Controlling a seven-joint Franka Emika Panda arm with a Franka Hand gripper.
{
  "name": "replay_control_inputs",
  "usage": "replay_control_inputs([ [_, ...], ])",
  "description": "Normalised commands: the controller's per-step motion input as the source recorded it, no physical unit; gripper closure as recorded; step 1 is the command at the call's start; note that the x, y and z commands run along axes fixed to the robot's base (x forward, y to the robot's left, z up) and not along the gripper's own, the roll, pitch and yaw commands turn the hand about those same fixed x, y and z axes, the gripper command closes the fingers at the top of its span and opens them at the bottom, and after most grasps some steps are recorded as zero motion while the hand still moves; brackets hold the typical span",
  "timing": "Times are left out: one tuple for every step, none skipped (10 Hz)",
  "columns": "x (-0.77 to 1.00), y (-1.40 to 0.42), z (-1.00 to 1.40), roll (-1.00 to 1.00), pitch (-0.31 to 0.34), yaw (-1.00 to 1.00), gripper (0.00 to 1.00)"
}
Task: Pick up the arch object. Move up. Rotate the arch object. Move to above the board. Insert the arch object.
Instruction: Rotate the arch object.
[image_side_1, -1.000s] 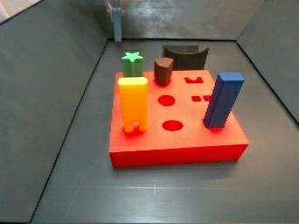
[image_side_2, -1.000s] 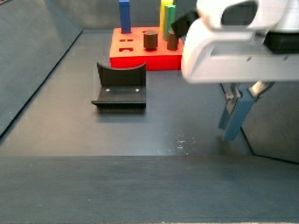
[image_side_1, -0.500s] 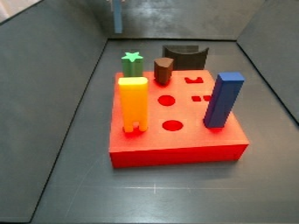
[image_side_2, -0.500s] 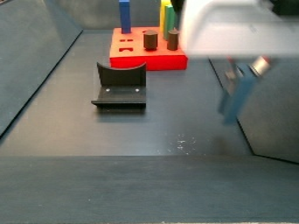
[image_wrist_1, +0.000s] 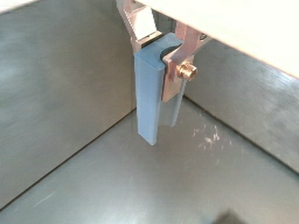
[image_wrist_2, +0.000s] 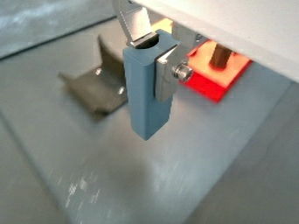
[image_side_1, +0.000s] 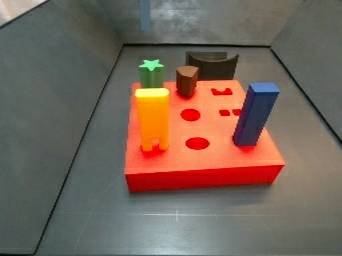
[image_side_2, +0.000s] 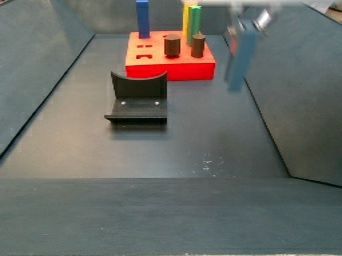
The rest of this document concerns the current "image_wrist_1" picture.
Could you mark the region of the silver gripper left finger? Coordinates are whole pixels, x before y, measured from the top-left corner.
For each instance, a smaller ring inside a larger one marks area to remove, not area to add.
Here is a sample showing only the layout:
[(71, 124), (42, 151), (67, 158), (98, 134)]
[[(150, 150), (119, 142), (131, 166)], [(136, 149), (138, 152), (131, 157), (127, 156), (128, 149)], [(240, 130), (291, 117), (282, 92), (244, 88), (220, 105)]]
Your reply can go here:
[(163, 33), (155, 26), (152, 9), (136, 0), (116, 0), (116, 8), (131, 37), (132, 50), (136, 53), (154, 43)]

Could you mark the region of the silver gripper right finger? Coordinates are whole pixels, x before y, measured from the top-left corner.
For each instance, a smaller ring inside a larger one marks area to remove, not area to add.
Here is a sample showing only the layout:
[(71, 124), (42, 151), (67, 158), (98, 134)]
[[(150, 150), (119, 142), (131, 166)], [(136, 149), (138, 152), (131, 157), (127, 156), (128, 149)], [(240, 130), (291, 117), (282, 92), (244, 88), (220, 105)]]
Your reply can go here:
[(190, 81), (195, 77), (198, 68), (192, 64), (194, 55), (211, 41), (210, 36), (182, 22), (176, 23), (175, 37), (182, 44), (163, 57), (166, 75), (162, 98), (164, 102), (168, 102), (180, 92), (183, 81)]

